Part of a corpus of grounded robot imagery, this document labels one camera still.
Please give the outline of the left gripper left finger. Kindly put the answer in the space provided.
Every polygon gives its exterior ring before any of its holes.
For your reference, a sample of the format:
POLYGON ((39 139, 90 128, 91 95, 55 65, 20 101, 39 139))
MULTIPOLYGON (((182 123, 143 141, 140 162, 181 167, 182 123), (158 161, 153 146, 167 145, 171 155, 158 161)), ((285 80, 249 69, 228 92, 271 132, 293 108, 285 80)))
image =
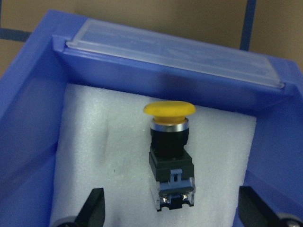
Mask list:
POLYGON ((102 227, 105 223, 105 194, 103 188, 94 188, 75 217, 55 221, 52 227, 102 227))

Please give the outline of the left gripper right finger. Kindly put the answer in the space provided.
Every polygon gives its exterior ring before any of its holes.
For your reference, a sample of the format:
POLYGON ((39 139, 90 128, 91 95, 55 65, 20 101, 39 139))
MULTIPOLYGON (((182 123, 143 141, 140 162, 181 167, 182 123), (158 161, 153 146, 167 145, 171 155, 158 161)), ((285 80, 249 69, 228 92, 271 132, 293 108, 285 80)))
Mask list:
POLYGON ((238 215, 245 227, 301 227, 291 214, 275 213, 250 186, 239 187, 238 215))

